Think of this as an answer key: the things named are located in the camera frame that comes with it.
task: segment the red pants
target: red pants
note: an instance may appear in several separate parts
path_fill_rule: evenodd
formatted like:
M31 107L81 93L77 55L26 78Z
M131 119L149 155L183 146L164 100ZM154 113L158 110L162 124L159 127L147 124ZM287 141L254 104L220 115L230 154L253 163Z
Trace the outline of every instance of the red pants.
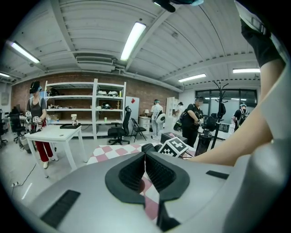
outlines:
M50 148L50 144L48 142L35 142L36 144L36 148L38 150L38 152L40 153L40 159L42 160L42 162L46 162L49 160L48 157L52 157L53 156L53 152L51 151Z

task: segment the brick wall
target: brick wall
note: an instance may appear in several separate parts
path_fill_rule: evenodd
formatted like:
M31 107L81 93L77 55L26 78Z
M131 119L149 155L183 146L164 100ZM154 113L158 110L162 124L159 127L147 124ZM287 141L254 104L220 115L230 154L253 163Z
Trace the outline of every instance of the brick wall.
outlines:
M118 75L92 75L86 73L65 73L58 75L49 75L46 77L39 78L40 85L45 88L45 81L48 83L56 82L93 82L94 78L98 78L98 82L103 83L114 83L114 84L123 84L126 82L126 96L138 97L140 99L140 109L139 115L144 113L145 109L151 110L154 99L159 99L160 104L163 106L164 111L166 111L166 100L168 97L178 98L178 92L166 89L161 86L157 86L148 82L135 80L132 78L122 77ZM21 110L25 111L28 99L30 97L29 89L30 84L34 80L29 80L16 84L12 86L11 94L11 108L16 104L20 104ZM66 95L90 95L92 94L91 89L62 89L58 90L60 94ZM91 100L56 100L55 104L61 106L73 106L74 108L90 108ZM106 117L115 118L114 114L117 112L106 113ZM62 119L69 119L71 112L62 112ZM91 119L91 112L78 112L79 119Z

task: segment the fluorescent light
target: fluorescent light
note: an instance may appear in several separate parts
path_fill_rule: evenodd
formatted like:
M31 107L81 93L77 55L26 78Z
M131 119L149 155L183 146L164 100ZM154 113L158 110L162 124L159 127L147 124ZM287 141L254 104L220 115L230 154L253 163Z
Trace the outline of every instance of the fluorescent light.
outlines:
M231 100L240 100L239 98L231 98Z
M0 73L0 75L2 75L4 77L10 77L9 75L3 74L3 73Z
M260 69L233 69L233 73L260 73Z
M21 48L18 44L16 44L15 42L13 42L11 44L11 47L14 48L15 50L17 50L19 53L21 53L22 55L24 55L25 57L27 57L29 60L33 61L34 63L39 63L40 60L38 60L37 58L35 58L34 56L32 56L29 52L25 51L23 48Z
M146 25L140 22L135 23L131 30L131 33L129 34L129 37L127 38L120 60L126 61L129 58L135 44L137 43L139 37L145 29Z
M183 78L183 79L180 79L179 82L185 82L188 80L192 80L192 79L196 79L196 78L203 78L203 77L206 77L206 74L196 75L196 76L189 77L189 78Z

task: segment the ceiling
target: ceiling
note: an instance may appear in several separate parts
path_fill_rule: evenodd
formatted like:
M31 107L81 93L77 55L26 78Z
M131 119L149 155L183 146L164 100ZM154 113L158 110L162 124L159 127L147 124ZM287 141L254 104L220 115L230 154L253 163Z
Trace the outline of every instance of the ceiling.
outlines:
M120 74L175 91L216 80L259 85L260 76L233 74L256 68L252 47L241 35L233 0L175 5L169 13L151 0L44 0L18 25L17 41L40 60L22 57L7 45L0 58L0 81L18 83L46 74L90 71ZM135 22L146 30L128 61L120 56ZM205 73L184 83L178 80Z

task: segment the white shelving unit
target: white shelving unit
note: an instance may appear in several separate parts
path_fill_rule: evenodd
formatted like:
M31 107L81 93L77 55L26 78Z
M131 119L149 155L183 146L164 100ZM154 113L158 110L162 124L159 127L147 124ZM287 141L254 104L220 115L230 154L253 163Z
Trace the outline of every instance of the white shelving unit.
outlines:
M174 124L178 120L177 117L173 116L175 111L179 109L178 103L179 100L175 99L175 97L167 98L165 128L168 130L173 129Z
M92 95L63 95L63 96L47 96L48 88L55 89L92 89ZM121 96L112 97L112 96L98 96L98 90L106 91L121 91ZM45 100L74 100L74 99L85 99L92 100L92 109L90 108L58 108L58 109L47 109L47 112L62 112L62 111L90 111L92 113L92 119L79 119L78 122L82 125L86 125L85 129L82 130L83 137L93 137L97 141L97 136L107 136L108 129L111 127L110 124L122 124L125 116L125 91L126 91L126 82L123 85L111 84L111 83L98 83L98 79L94 79L94 82L60 82L60 83L51 83L48 81L45 83ZM97 106L101 105L100 101L120 101L119 109L102 109L97 110ZM106 117L107 112L119 112L120 116L118 119L99 119L99 115L104 112ZM71 120L62 120L59 121L49 121L50 124L63 125L71 124Z

